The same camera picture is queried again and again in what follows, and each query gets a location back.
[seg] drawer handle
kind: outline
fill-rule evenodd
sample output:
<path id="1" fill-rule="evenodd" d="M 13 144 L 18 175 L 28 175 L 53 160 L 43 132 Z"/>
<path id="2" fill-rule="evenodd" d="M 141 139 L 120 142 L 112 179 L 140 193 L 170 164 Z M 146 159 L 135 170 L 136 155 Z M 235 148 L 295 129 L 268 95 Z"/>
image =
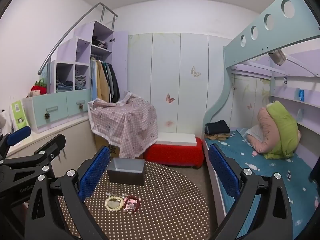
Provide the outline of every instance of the drawer handle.
<path id="1" fill-rule="evenodd" d="M 82 105 L 82 104 L 84 104 L 84 103 L 85 103 L 85 100 L 76 101 L 76 104 L 77 104 L 77 105 Z"/>
<path id="2" fill-rule="evenodd" d="M 58 111 L 58 106 L 53 106 L 53 107 L 49 107 L 45 110 L 47 113 L 49 112 L 53 112 L 53 111 Z"/>

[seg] green pillow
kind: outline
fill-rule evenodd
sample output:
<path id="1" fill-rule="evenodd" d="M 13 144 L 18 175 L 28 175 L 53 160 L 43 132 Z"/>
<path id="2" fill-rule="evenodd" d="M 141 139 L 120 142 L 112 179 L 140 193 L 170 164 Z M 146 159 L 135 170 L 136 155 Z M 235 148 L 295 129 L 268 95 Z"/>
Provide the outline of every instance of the green pillow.
<path id="1" fill-rule="evenodd" d="M 265 158 L 280 159 L 292 157 L 293 151 L 298 146 L 298 126 L 296 120 L 279 101 L 267 106 L 267 111 L 278 127 L 281 150 L 278 143 L 275 149 L 266 154 Z"/>

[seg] mint green drawer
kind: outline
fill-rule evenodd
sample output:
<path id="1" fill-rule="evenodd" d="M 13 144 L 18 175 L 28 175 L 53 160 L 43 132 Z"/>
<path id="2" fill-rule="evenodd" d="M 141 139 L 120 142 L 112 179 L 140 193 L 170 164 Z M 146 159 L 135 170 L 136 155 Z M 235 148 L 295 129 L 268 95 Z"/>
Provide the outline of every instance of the mint green drawer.
<path id="1" fill-rule="evenodd" d="M 72 116 L 88 111 L 88 102 L 91 101 L 90 89 L 67 91 L 68 115 Z"/>
<path id="2" fill-rule="evenodd" d="M 37 127 L 68 117 L 66 92 L 34 97 L 32 101 Z"/>

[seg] blue bedsheet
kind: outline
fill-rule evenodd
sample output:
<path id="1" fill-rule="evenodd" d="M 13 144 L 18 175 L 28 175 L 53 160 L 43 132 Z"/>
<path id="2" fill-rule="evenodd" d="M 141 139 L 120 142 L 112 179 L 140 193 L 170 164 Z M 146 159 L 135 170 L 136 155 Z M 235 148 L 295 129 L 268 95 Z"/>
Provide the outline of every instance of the blue bedsheet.
<path id="1" fill-rule="evenodd" d="M 274 172 L 281 174 L 291 204 L 293 239 L 295 239 L 308 223 L 319 201 L 316 184 L 308 180 L 311 168 L 296 154 L 290 159 L 283 160 L 267 160 L 260 154 L 254 156 L 252 154 L 254 149 L 244 141 L 237 131 L 234 133 L 235 136 L 225 141 L 206 139 L 207 145 L 209 147 L 213 143 L 217 143 L 227 157 L 234 158 L 242 168 L 251 168 L 257 175 L 271 176 Z M 227 195 L 220 181 L 219 184 L 225 209 L 228 212 L 234 198 Z M 238 237 L 247 233 L 257 210 L 259 199 L 260 196 L 257 195 Z"/>

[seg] gray floor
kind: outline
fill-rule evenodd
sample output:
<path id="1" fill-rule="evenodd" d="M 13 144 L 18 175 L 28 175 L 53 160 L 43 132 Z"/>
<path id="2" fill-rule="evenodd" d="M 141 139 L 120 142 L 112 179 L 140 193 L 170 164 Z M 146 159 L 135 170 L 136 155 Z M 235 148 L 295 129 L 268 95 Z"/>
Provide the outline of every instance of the gray floor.
<path id="1" fill-rule="evenodd" d="M 209 177 L 209 171 L 208 167 L 206 165 L 206 162 L 204 161 L 204 164 L 199 169 L 194 168 L 188 168 L 188 167 L 171 167 L 175 171 L 180 172 L 184 176 L 186 176 L 188 179 L 190 179 L 201 191 L 202 195 L 207 201 L 207 205 L 209 207 L 209 214 L 210 214 L 210 236 L 212 236 L 213 232 L 217 229 L 217 215 L 214 205 L 214 199 L 213 199 L 213 193 L 212 193 L 212 187 Z"/>

